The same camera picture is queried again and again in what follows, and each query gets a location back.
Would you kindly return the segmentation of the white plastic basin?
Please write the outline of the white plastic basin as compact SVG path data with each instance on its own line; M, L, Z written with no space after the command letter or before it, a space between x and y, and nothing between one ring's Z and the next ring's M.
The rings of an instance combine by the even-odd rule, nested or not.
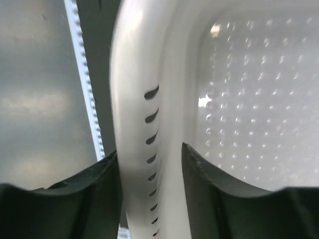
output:
M192 239L184 143L258 188L319 188L316 0L124 0L110 86L133 239Z

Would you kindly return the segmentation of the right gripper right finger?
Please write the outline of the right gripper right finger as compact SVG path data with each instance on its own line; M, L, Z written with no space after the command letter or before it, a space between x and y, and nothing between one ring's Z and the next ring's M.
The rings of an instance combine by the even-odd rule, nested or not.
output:
M211 164L187 143L181 162L192 238L318 238L317 187L258 188Z

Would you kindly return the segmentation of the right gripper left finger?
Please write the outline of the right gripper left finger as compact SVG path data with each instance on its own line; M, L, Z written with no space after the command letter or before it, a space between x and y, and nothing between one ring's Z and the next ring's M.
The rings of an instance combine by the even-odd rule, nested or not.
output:
M0 186L2 239L115 239L122 191L116 152L44 189Z

